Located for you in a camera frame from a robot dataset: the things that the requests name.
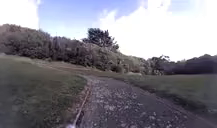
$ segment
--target ground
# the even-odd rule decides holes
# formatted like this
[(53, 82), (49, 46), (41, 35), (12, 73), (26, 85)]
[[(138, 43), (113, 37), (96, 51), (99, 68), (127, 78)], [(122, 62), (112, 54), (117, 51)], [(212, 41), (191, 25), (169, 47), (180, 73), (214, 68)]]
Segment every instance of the ground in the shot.
[(73, 123), (85, 87), (77, 127), (217, 128), (217, 75), (128, 76), (13, 56), (0, 57), (0, 127)]
[(24, 61), (0, 58), (0, 128), (53, 128), (69, 123), (86, 80)]
[(86, 77), (91, 95), (80, 128), (212, 128), (215, 125), (121, 81)]

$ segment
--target dense vegetation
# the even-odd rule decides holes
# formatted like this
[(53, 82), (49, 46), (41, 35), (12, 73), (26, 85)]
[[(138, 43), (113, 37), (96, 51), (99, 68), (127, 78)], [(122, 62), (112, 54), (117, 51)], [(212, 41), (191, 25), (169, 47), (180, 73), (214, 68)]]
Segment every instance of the dense vegetation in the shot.
[(115, 72), (149, 75), (217, 73), (217, 55), (172, 62), (168, 56), (148, 60), (126, 56), (108, 31), (88, 29), (88, 37), (71, 40), (52, 37), (42, 30), (5, 24), (0, 26), (0, 52), (38, 59), (65, 61)]

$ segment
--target green grass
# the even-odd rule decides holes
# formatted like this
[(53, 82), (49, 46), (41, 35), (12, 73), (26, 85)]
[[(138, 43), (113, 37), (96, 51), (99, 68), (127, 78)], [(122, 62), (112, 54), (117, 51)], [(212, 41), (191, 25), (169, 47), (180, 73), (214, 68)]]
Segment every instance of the green grass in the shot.
[(217, 122), (217, 75), (112, 76)]
[(86, 80), (71, 73), (0, 57), (0, 127), (52, 128), (73, 115)]

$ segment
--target dirt path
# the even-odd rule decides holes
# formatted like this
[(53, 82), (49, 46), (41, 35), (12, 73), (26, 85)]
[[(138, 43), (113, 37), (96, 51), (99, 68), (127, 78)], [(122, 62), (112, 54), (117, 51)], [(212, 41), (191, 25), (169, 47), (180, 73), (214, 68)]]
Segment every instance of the dirt path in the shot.
[(87, 76), (92, 85), (80, 128), (212, 128), (213, 125), (124, 82)]

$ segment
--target sky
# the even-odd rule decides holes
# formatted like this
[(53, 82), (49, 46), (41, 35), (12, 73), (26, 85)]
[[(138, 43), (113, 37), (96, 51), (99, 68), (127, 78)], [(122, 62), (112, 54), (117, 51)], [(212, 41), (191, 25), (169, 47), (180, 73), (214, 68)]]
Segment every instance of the sky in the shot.
[(82, 39), (109, 30), (127, 55), (177, 61), (217, 54), (217, 0), (0, 0), (0, 25)]

